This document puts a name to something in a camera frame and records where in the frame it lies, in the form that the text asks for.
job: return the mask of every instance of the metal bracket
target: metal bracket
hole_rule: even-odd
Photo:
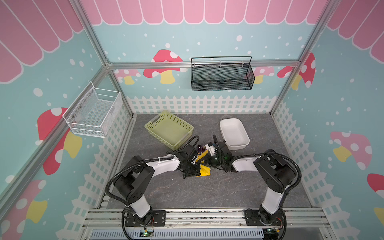
[[[154,227],[164,227],[166,222],[167,211],[157,210],[153,211],[153,226]],[[132,216],[128,214],[125,220],[126,227],[141,227],[139,224],[139,220],[137,215]]]

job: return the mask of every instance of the black wire mesh basket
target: black wire mesh basket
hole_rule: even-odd
[[[192,91],[251,90],[255,81],[251,59],[250,56],[192,58]]]

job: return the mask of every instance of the white polka dot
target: white polka dot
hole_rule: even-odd
[[[28,203],[28,200],[23,198],[23,199],[20,199],[19,201],[17,201],[15,207],[17,209],[23,209]]]
[[[25,227],[25,219],[17,225],[16,232],[17,233],[23,233]]]
[[[352,143],[351,150],[356,152],[357,150],[359,150],[359,145],[357,145],[356,143]]]
[[[61,160],[63,159],[63,152],[64,152],[63,149],[60,149],[59,151],[56,152],[55,154],[56,162],[61,163]]]
[[[39,182],[39,184],[37,185],[37,187],[38,187],[39,189],[43,189],[43,188],[45,187],[46,184],[47,184],[47,181],[46,181],[46,180],[41,180],[41,181]]]
[[[170,52],[169,55],[172,58],[177,58],[178,57],[178,55],[176,53],[174,53],[174,52]]]
[[[349,132],[341,132],[343,137],[349,137],[351,134]]]
[[[333,140],[335,143],[337,143],[338,145],[341,145],[341,141],[340,139],[336,138],[335,140]]]
[[[362,163],[362,162],[358,162],[358,167],[359,167],[361,170],[365,170],[365,164]]]
[[[304,66],[301,68],[301,72],[302,72],[302,73],[305,73],[305,71],[307,71],[307,65],[304,65]]]
[[[10,226],[11,226],[11,222],[9,220],[4,220],[1,223],[1,233],[4,234]]]
[[[15,176],[13,176],[13,175],[9,175],[8,177],[6,177],[5,178],[5,182],[6,183],[10,183],[10,182],[12,182],[12,180],[15,178]]]
[[[38,97],[41,97],[43,95],[43,91],[40,88],[35,88],[33,89],[33,94]]]
[[[372,147],[371,146],[366,146],[365,147],[365,152],[372,155]]]

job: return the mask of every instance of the white picket fence graphic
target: white picket fence graphic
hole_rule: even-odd
[[[315,206],[322,207],[338,239],[357,240],[360,230],[351,227],[348,222],[350,214],[340,208],[341,198],[332,194],[333,185],[325,181],[325,172],[319,170],[320,162],[314,160],[314,152],[309,151],[300,127],[292,120],[286,103],[281,103],[274,114],[278,130],[286,144],[290,157],[296,161],[302,172],[302,182]]]
[[[246,98],[230,98],[230,96],[223,98],[222,96],[215,98],[212,96],[208,98],[204,96],[200,98],[180,98],[165,97],[157,98],[149,97],[148,99],[142,97],[141,99],[134,97],[131,99],[127,97],[130,108],[134,113],[150,114],[160,113],[168,110],[171,113],[268,113],[271,111],[273,104],[276,101],[276,96],[269,98],[266,96],[262,98],[253,96]]]
[[[85,183],[79,187],[79,197],[72,200],[72,212],[64,215],[66,224],[63,229],[56,232],[59,240],[77,239],[79,229],[81,229],[89,209],[96,207],[97,199],[109,180],[107,179],[108,172],[113,166],[113,160],[116,158],[129,120],[128,111],[123,106],[112,123],[107,136],[103,139],[104,143],[99,145],[99,153],[94,154],[95,162],[89,165],[90,173],[84,175]]]

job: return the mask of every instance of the white plastic tray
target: white plastic tray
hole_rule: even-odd
[[[249,144],[243,123],[237,118],[221,120],[220,131],[229,150],[243,149]]]

